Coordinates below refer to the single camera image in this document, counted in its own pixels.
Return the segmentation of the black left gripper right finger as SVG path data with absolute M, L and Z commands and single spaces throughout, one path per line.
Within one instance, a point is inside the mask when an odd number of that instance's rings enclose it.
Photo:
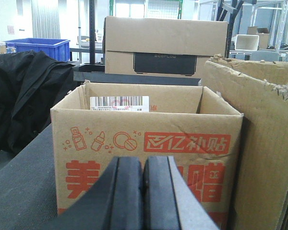
M 144 167 L 146 230 L 217 230 L 172 156 L 150 156 Z

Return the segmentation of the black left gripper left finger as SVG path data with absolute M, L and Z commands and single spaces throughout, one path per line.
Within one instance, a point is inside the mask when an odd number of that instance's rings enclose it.
M 98 181 L 48 230 L 142 230 L 142 168 L 137 157 L 114 157 Z

